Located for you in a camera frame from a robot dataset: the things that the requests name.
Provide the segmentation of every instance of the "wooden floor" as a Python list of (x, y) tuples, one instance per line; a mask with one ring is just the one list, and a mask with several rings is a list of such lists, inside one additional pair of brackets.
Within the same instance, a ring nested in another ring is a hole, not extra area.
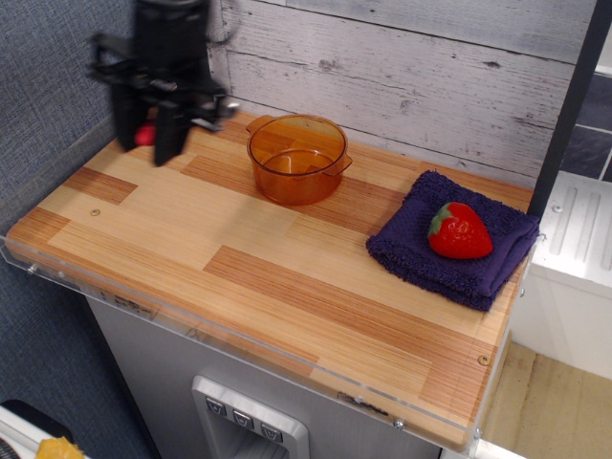
[(612, 381), (511, 343), (483, 432), (528, 459), (612, 458)]

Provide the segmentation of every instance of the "white wood panel wall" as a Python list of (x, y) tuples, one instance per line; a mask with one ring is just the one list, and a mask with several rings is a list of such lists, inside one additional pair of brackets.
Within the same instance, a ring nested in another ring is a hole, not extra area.
[(245, 110), (533, 187), (595, 0), (451, 3), (221, 0), (211, 67)]

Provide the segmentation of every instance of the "red strawberry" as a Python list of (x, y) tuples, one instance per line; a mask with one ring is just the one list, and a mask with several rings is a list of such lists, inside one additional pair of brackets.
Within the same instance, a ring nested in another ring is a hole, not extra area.
[(486, 256), (493, 250), (487, 227), (468, 205), (447, 203), (431, 219), (429, 245), (447, 258), (470, 259)]
[(138, 146), (155, 144), (155, 124), (153, 124), (153, 121), (147, 121), (137, 129), (134, 135), (134, 143)]

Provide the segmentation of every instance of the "navy washcloth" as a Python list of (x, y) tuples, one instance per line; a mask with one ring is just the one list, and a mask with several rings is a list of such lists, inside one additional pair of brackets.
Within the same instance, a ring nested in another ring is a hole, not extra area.
[[(464, 203), (481, 218), (493, 251), (472, 260), (438, 255), (427, 230), (436, 212), (449, 202)], [(479, 311), (489, 311), (495, 297), (523, 260), (538, 235), (537, 218), (457, 185), (437, 172), (423, 173), (398, 212), (366, 247), (388, 271), (423, 289)]]

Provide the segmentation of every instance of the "wooden board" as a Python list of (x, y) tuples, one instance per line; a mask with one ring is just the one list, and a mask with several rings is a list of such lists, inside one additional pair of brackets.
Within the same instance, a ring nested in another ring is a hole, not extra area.
[(284, 208), (254, 185), (252, 119), (192, 129), (164, 167), (111, 143), (11, 229), (10, 250), (461, 448), (522, 269), (483, 314), (389, 274), (364, 243), (428, 169), (515, 208), (531, 192), (352, 142), (330, 198)]
[(215, 67), (250, 110), (322, 115), (352, 140), (534, 186), (572, 64), (256, 1), (243, 10)]
[(287, 0), (287, 6), (575, 64), (594, 0)]

